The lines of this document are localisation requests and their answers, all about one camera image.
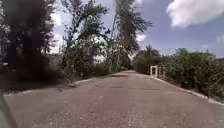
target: tree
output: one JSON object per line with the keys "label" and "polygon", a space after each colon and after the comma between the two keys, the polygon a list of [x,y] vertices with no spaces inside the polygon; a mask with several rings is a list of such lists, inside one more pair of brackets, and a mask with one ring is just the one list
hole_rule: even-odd
{"label": "tree", "polygon": [[117,40],[128,54],[139,50],[137,33],[145,32],[152,25],[141,17],[141,13],[133,7],[133,4],[134,0],[116,0]]}
{"label": "tree", "polygon": [[150,66],[158,65],[160,62],[159,51],[151,46],[146,46],[146,50],[141,50],[135,55],[132,64],[137,72],[147,74]]}
{"label": "tree", "polygon": [[[109,69],[111,70],[112,66],[116,65],[115,71],[118,71],[121,57],[118,54],[119,52],[114,52],[122,51],[122,53],[132,55],[138,51],[137,33],[145,32],[152,24],[149,21],[145,21],[141,17],[141,13],[133,7],[134,0],[115,0],[115,2],[116,14],[111,35],[113,40],[107,48],[107,58],[109,58],[107,60],[109,61],[108,65],[110,65]],[[114,54],[117,54],[116,61],[113,61],[111,58]]]}
{"label": "tree", "polygon": [[106,39],[110,33],[100,21],[107,8],[95,5],[94,0],[87,4],[80,0],[62,0],[62,3],[72,17],[64,36],[66,46],[62,69],[65,74],[71,74],[71,79],[74,75],[86,78],[91,75],[94,58],[102,54],[104,43],[99,41],[100,38]]}
{"label": "tree", "polygon": [[54,0],[1,0],[1,28],[5,32],[1,48],[4,61],[20,79],[45,79],[52,40]]}

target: paved road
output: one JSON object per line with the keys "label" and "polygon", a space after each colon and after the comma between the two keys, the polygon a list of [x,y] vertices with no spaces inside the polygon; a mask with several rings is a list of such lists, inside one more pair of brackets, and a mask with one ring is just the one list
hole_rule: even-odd
{"label": "paved road", "polygon": [[224,108],[134,72],[7,96],[20,128],[224,128]]}

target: green vegetation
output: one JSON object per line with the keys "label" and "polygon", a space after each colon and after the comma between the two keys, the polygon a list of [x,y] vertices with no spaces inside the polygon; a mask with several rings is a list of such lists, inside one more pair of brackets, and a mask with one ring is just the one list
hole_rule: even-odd
{"label": "green vegetation", "polygon": [[61,52],[50,54],[56,43],[51,18],[56,1],[0,0],[1,90],[46,87],[61,79],[73,82],[132,67],[129,56],[139,49],[136,35],[151,26],[132,6],[134,0],[116,0],[112,29],[101,21],[109,9],[94,0],[57,2],[71,23],[65,25]]}
{"label": "green vegetation", "polygon": [[166,66],[168,81],[208,97],[224,98],[224,65],[209,52],[178,49],[171,56],[161,57],[157,50],[147,46],[134,57],[133,65],[140,73],[147,73],[149,66]]}

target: bush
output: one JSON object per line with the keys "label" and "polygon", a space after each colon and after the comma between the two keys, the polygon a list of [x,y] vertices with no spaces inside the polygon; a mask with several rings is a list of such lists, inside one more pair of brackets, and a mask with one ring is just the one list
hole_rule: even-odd
{"label": "bush", "polygon": [[209,53],[179,49],[167,63],[167,76],[186,89],[224,97],[224,67]]}

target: blue sky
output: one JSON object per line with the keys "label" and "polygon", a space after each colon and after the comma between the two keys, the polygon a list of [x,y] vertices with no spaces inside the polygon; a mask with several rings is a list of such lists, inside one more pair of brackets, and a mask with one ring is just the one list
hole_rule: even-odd
{"label": "blue sky", "polygon": [[[113,0],[96,2],[110,8],[102,20],[111,28]],[[217,57],[224,57],[224,0],[136,0],[135,4],[143,18],[153,23],[147,32],[138,34],[142,49],[151,45],[162,54],[172,54],[177,48],[208,49]],[[56,22],[55,38],[61,44],[63,24],[67,24],[69,18],[60,11],[52,17]]]}

